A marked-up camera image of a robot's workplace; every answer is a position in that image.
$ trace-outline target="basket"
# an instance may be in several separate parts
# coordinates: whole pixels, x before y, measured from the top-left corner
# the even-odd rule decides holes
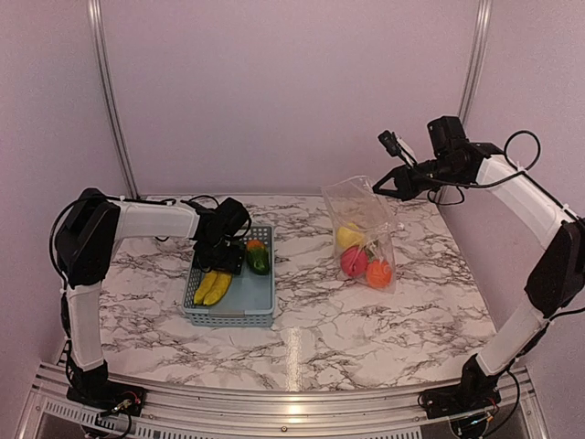
[[[241,274],[234,275],[226,295],[213,306],[195,305],[193,297],[201,284],[203,272],[191,261],[186,281],[183,310],[198,327],[269,327],[276,306],[274,289],[274,236],[272,226],[252,226],[242,238],[244,243],[259,240],[271,256],[271,272],[260,276],[244,262]]]

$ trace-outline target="banana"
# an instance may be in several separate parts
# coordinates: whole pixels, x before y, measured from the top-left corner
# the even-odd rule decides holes
[[[205,277],[203,278],[203,281],[201,281],[201,284],[199,284],[199,288],[197,288],[197,291],[195,291],[195,297],[193,298],[195,305],[203,304],[203,299],[209,293],[211,287],[213,286],[213,283],[216,281],[217,278],[218,272],[206,273]]]
[[[203,305],[215,305],[221,300],[221,298],[228,292],[229,285],[231,284],[230,273],[218,273],[218,278],[213,283],[209,293],[205,295],[203,299]]]

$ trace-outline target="green pepper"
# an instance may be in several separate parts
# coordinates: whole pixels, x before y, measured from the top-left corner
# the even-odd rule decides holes
[[[265,275],[271,272],[268,249],[262,241],[251,240],[246,245],[246,261],[256,274]]]

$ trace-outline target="white marble surface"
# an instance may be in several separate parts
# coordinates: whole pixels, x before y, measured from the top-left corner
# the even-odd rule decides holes
[[[238,197],[275,226],[272,328],[193,327],[181,303],[191,242],[127,240],[104,282],[101,337],[110,371],[208,387],[342,391],[444,380],[494,334],[473,277],[437,209],[390,208],[393,294],[337,280],[320,197]]]

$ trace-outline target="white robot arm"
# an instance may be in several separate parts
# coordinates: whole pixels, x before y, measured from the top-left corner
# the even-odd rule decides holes
[[[458,118],[442,116],[430,122],[428,129],[436,158],[420,164],[393,133],[386,131],[378,137],[390,155],[400,157],[405,165],[380,179],[374,192],[407,200],[443,186],[484,188],[532,230],[545,250],[528,277],[526,295],[517,310],[465,363],[461,383],[421,394],[420,405],[432,419],[500,401],[495,390],[499,377],[537,344],[557,311],[585,285],[585,222],[514,166],[495,145],[469,142]],[[536,136],[526,131],[513,134],[506,147],[519,134],[532,135],[540,148]],[[383,188],[391,179],[396,188]]]
[[[51,259],[64,280],[61,319],[70,340],[68,398],[73,401],[107,412],[126,404],[124,410],[133,415],[140,413],[144,403],[144,389],[108,380],[101,351],[101,282],[122,240],[157,236],[190,239],[196,242],[196,261],[201,267],[230,273],[241,270],[244,250],[235,241],[246,223],[250,227],[248,211],[233,198],[226,198],[214,209],[192,200],[184,203],[176,206],[174,200],[113,198],[88,188],[68,206],[69,214],[53,239],[59,218],[56,220],[50,238]]]
[[[126,238],[169,236],[190,239],[195,236],[199,215],[193,209],[128,201],[110,202],[120,209],[114,249]],[[91,285],[67,286],[71,356],[75,364],[86,371],[103,364],[100,294],[101,281]]]

